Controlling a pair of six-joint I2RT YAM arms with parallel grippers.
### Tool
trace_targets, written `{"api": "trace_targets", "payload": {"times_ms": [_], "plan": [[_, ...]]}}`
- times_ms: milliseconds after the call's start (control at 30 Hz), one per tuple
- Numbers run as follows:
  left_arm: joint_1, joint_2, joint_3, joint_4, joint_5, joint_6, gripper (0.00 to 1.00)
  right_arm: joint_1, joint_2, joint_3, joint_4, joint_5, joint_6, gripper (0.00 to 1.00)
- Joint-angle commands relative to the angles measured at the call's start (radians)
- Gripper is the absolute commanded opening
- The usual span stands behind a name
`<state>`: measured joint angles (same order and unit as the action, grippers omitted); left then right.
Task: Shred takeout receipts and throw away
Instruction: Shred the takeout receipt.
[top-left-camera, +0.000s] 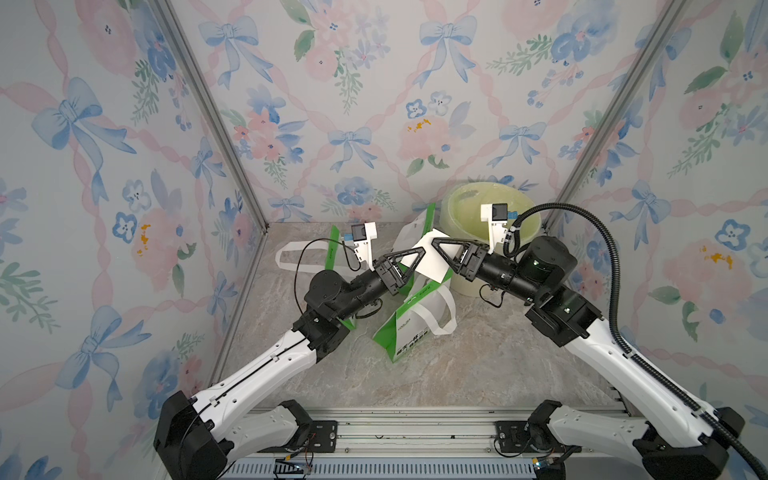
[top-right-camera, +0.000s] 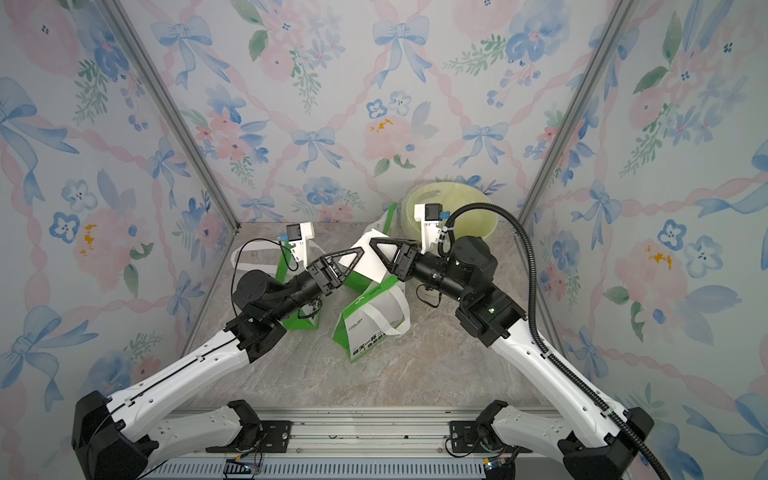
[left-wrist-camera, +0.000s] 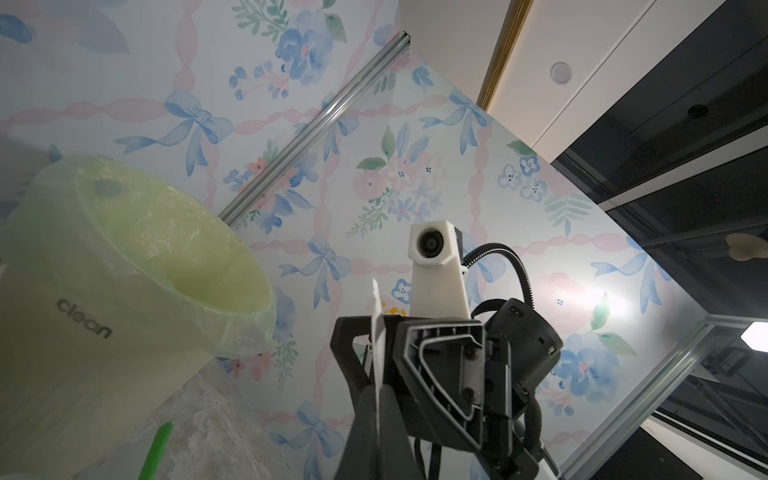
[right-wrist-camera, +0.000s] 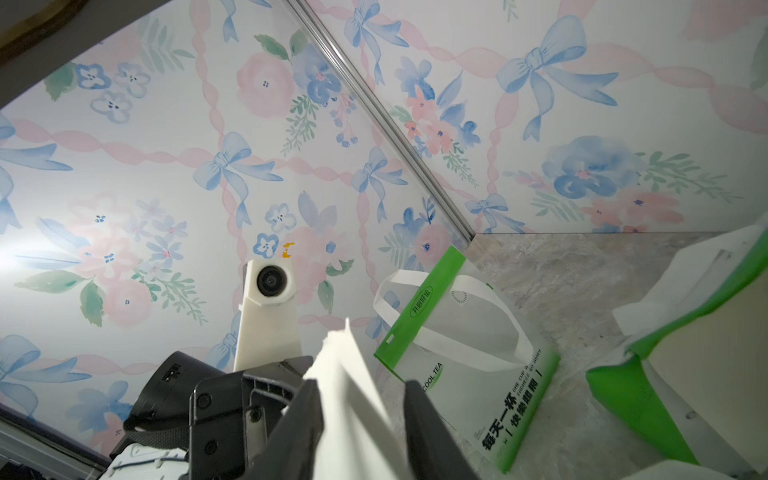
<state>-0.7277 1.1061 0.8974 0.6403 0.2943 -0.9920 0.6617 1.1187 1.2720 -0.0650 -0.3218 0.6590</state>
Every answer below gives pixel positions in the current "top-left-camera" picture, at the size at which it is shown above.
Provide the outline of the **bag receipt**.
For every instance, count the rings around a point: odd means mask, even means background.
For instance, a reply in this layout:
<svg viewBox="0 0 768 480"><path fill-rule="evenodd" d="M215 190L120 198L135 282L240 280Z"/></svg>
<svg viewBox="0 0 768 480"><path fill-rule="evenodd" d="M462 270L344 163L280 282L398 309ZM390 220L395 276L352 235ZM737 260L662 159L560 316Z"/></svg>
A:
<svg viewBox="0 0 768 480"><path fill-rule="evenodd" d="M415 245L415 248L423 248L424 256L416 265L416 272L432 281L443 283L449 271L448 262L438 253L432 245L434 239L445 239L447 235L440 230L433 229L426 233Z"/></svg>

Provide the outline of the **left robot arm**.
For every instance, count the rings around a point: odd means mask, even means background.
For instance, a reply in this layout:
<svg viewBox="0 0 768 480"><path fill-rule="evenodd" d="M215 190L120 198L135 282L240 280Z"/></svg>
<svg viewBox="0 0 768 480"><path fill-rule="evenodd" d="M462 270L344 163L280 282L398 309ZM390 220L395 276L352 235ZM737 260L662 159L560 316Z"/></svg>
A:
<svg viewBox="0 0 768 480"><path fill-rule="evenodd" d="M255 417L266 396L332 353L349 333L344 320L413 277L422 247L393 252L352 280L322 270L304 296L306 310L273 346L236 373L192 397L182 391L162 405L154 449L172 479L217 479L228 466L264 449L302 448L312 419L295 400Z"/></svg>

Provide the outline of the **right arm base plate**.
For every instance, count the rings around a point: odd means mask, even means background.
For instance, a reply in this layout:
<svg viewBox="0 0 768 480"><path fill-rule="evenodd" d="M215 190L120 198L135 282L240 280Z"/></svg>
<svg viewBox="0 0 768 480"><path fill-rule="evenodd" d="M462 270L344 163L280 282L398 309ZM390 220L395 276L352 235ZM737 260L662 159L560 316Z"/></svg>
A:
<svg viewBox="0 0 768 480"><path fill-rule="evenodd" d="M523 420L502 420L494 423L493 448L505 458L527 454L551 456L567 452L581 453L580 446L559 443L546 427L531 427Z"/></svg>

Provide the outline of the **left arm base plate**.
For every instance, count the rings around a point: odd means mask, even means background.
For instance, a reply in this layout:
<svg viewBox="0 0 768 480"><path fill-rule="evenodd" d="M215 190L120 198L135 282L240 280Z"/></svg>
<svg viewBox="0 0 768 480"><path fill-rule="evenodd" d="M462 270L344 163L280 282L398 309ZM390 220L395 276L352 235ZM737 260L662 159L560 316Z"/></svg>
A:
<svg viewBox="0 0 768 480"><path fill-rule="evenodd" d="M298 428L294 436L284 445L265 448L260 453L295 453L308 450L310 453L334 453L338 439L338 422L335 420L313 420Z"/></svg>

